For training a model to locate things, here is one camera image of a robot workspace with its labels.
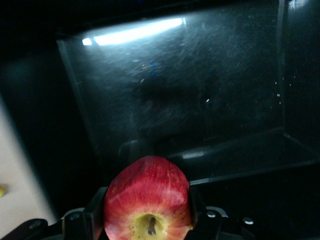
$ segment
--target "screw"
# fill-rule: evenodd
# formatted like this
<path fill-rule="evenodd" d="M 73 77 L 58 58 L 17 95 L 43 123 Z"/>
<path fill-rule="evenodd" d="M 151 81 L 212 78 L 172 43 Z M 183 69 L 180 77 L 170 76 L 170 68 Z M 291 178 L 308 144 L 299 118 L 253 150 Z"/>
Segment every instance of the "screw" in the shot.
<path fill-rule="evenodd" d="M 29 225 L 29 229 L 35 229 L 37 227 L 39 227 L 42 224 L 41 220 L 34 220 L 30 225 Z"/>
<path fill-rule="evenodd" d="M 215 218 L 215 217 L 216 217 L 215 211 L 207 211 L 207 212 L 206 212 L 206 215 L 207 215 L 209 218 Z"/>
<path fill-rule="evenodd" d="M 70 214 L 69 219 L 72 221 L 72 220 L 78 219 L 79 217 L 80 217 L 80 212 L 76 211 Z"/>
<path fill-rule="evenodd" d="M 242 221 L 247 225 L 253 225 L 254 221 L 250 217 L 244 217 Z"/>

